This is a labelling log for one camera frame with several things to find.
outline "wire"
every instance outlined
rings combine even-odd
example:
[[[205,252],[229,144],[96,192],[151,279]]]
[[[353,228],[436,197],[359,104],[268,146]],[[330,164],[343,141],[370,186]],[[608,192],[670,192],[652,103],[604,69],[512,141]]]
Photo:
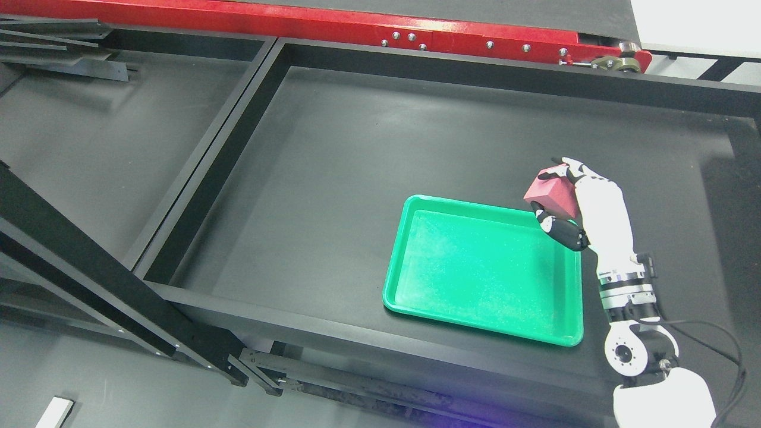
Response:
[[[720,424],[724,423],[724,419],[726,419],[729,412],[734,408],[735,405],[737,405],[740,399],[742,399],[743,393],[745,392],[745,378],[747,377],[747,369],[745,369],[745,365],[743,364],[743,350],[740,348],[740,342],[737,340],[737,338],[726,328],[722,327],[721,325],[714,324],[712,322],[702,321],[702,320],[665,321],[663,318],[661,318],[660,321],[645,321],[641,318],[638,318],[636,315],[634,315],[631,302],[626,303],[626,306],[624,307],[624,309],[629,313],[629,315],[631,315],[632,319],[634,319],[634,321],[637,321],[639,324],[670,325],[675,331],[678,331],[679,333],[683,334],[685,337],[688,337],[689,339],[692,339],[695,342],[703,345],[704,347],[723,356],[724,358],[730,360],[732,363],[734,363],[737,366],[737,377],[734,381],[734,386],[732,388],[732,391],[730,391],[729,393],[729,398],[727,400],[727,403],[724,405],[724,408],[721,409],[721,411],[716,415],[716,418],[713,420],[713,423],[711,424],[711,428],[717,428]],[[727,337],[729,337],[732,340],[732,344],[734,344],[734,348],[737,351],[737,357],[732,356],[730,353],[720,350],[717,347],[714,347],[711,344],[706,343],[704,340],[700,340],[698,337],[695,337],[692,334],[685,332],[681,328],[676,327],[677,324],[708,325],[710,327],[713,327],[717,330],[724,332],[724,334],[726,334]]]

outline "green tray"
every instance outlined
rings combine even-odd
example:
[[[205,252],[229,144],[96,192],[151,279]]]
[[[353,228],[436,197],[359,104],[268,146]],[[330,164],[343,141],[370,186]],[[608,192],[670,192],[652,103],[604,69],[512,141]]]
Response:
[[[383,290],[392,311],[572,347],[581,258],[532,212],[433,196],[405,203]]]

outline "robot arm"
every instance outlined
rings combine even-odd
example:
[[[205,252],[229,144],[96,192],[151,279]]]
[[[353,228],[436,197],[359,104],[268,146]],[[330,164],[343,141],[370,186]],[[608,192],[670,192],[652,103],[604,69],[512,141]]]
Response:
[[[651,260],[647,254],[634,252],[621,189],[579,161],[553,161],[559,165],[538,178],[565,177],[574,184],[584,227],[557,219],[540,203],[531,206],[550,237],[573,251],[589,247],[597,254],[600,299],[610,324],[604,353],[624,379],[613,393],[616,421],[621,428],[710,426],[715,409],[705,381],[679,368],[679,346],[666,328],[637,321],[659,321],[661,315]],[[675,400],[688,395],[692,398],[680,409]]]

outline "screw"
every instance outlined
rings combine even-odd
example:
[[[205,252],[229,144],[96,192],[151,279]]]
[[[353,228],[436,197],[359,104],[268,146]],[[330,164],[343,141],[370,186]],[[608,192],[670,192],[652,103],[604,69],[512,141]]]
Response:
[[[671,370],[671,361],[667,359],[662,359],[661,361],[658,361],[658,368],[663,370],[664,372],[668,372]]]

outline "red block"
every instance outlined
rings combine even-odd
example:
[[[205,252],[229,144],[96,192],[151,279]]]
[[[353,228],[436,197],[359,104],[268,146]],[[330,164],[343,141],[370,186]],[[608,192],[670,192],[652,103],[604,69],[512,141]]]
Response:
[[[574,186],[566,177],[540,180],[535,178],[524,195],[527,203],[537,201],[559,219],[569,220],[578,217],[578,203]]]

